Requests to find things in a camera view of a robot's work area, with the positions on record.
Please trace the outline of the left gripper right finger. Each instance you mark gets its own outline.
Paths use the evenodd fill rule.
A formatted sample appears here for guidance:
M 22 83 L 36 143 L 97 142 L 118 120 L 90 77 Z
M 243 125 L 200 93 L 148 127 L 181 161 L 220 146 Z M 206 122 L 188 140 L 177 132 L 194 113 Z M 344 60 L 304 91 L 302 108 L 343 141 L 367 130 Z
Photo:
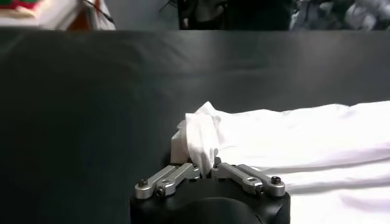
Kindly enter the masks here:
M 219 157 L 214 158 L 211 170 L 213 178 L 228 178 L 239 184 L 244 192 L 258 195 L 265 193 L 271 197 L 283 197 L 286 193 L 285 183 L 278 176 L 269 177 L 247 165 L 223 163 Z

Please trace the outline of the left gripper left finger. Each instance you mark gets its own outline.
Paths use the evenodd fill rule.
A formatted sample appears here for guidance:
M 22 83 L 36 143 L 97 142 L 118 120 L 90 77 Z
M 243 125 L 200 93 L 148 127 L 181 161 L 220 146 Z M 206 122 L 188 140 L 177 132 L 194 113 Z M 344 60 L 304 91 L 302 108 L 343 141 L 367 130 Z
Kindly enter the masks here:
M 156 195 L 167 197 L 175 194 L 177 186 L 185 179 L 200 178 L 200 168 L 195 164 L 168 165 L 147 179 L 141 179 L 134 187 L 135 198 L 146 200 Z

